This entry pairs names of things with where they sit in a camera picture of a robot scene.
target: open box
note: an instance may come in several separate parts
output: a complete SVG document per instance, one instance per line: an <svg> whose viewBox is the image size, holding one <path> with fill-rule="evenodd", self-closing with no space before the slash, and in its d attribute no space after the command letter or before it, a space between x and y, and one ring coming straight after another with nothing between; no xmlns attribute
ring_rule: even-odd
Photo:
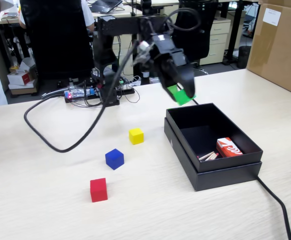
<svg viewBox="0 0 291 240"><path fill-rule="evenodd" d="M213 103L167 109L164 132L196 191L255 180L263 151ZM243 155L200 162L229 137Z"/></svg>

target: brown cardboard box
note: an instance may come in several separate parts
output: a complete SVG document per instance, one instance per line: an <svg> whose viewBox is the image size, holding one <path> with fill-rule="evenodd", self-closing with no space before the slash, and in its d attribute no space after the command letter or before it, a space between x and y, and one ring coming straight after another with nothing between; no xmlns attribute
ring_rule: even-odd
<svg viewBox="0 0 291 240"><path fill-rule="evenodd" d="M247 69L291 91L291 0L260 2ZM264 21L266 9L281 13L277 26Z"/></svg>

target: label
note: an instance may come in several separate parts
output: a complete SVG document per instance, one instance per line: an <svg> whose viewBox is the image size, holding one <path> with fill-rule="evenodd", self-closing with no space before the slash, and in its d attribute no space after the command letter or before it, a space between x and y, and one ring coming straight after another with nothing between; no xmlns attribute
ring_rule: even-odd
<svg viewBox="0 0 291 240"><path fill-rule="evenodd" d="M281 12L266 8L263 21L277 27L279 24L280 16Z"/></svg>

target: red and white package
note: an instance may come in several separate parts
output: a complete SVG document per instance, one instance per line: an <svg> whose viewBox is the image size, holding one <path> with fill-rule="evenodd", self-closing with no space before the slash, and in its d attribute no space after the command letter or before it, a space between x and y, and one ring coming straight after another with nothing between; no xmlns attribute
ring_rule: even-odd
<svg viewBox="0 0 291 240"><path fill-rule="evenodd" d="M224 158L240 156L243 154L229 137L218 139L216 141L216 149Z"/></svg>

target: office chair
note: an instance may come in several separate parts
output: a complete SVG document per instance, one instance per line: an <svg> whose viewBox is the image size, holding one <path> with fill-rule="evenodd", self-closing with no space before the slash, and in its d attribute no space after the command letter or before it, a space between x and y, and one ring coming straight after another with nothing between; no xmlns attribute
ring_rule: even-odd
<svg viewBox="0 0 291 240"><path fill-rule="evenodd" d="M215 19L218 0L179 0L179 8L196 9L201 19L201 25L193 31L174 30L172 39L177 48L183 48L190 62L206 58L210 50L210 31ZM179 12L175 25L188 29L196 25L196 19L187 12Z"/></svg>
<svg viewBox="0 0 291 240"><path fill-rule="evenodd" d="M89 78L94 60L81 0L20 0L20 5L39 80Z"/></svg>

